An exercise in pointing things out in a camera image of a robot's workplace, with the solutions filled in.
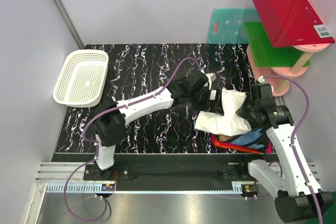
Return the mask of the black printed t-shirt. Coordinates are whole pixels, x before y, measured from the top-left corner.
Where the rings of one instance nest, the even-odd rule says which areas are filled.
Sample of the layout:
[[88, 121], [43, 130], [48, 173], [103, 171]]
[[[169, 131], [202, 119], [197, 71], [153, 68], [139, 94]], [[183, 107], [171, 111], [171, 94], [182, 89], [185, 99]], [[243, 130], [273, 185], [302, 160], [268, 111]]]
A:
[[[231, 142], [233, 144], [241, 144], [241, 145], [246, 145], [254, 141], [258, 141], [259, 143], [267, 145], [270, 139], [268, 138], [266, 131], [262, 127], [256, 127], [252, 129], [251, 131], [245, 134], [241, 134], [241, 135], [236, 135], [236, 136], [222, 135], [222, 137], [220, 138], [220, 141]], [[219, 150], [230, 152], [230, 153], [242, 153], [240, 151], [236, 151], [236, 150], [229, 149], [229, 148], [219, 148]]]

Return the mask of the white daisy print t-shirt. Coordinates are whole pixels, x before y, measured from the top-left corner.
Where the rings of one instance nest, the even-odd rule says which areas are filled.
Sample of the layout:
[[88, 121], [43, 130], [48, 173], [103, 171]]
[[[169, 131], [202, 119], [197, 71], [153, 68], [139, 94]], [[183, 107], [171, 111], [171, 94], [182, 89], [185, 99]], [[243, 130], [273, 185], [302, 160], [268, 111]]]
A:
[[200, 111], [194, 129], [215, 135], [236, 136], [251, 131], [247, 120], [239, 117], [236, 111], [243, 105], [246, 93], [236, 90], [220, 90], [220, 108], [224, 114]]

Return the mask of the red t-shirt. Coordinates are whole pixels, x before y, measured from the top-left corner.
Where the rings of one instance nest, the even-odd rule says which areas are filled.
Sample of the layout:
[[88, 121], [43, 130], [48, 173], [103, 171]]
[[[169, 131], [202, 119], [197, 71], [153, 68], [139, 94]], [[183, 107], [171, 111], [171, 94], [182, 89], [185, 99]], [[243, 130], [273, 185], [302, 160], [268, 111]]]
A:
[[220, 138], [222, 135], [211, 134], [211, 142], [219, 148], [229, 148], [236, 151], [240, 151], [243, 153], [252, 153], [252, 154], [271, 154], [272, 153], [272, 144], [270, 141], [268, 144], [262, 144], [258, 141], [254, 141], [252, 143], [241, 145], [241, 144], [233, 144], [231, 142], [222, 142]]

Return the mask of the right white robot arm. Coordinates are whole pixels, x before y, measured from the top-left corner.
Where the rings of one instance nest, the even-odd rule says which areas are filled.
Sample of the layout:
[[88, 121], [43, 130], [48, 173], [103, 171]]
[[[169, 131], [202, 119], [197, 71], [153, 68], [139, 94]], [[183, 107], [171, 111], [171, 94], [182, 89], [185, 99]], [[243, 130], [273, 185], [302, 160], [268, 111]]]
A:
[[322, 223], [322, 215], [334, 203], [332, 194], [322, 190], [311, 172], [290, 111], [285, 105], [276, 104], [271, 85], [253, 84], [236, 113], [248, 122], [265, 127], [276, 150], [284, 178], [262, 159], [248, 162], [247, 170], [270, 193], [280, 219], [290, 223], [317, 217]]

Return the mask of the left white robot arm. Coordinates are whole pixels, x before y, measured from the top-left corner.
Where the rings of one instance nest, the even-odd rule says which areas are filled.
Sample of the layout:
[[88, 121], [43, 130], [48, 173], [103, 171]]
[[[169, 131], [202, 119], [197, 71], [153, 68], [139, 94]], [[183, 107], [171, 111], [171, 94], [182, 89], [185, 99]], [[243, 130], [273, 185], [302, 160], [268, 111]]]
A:
[[106, 170], [114, 165], [115, 148], [124, 139], [126, 126], [142, 116], [186, 103], [199, 111], [223, 115], [221, 91], [212, 89], [215, 80], [215, 73], [195, 71], [171, 81], [167, 87], [109, 105], [93, 123], [98, 141], [95, 157], [98, 168]]

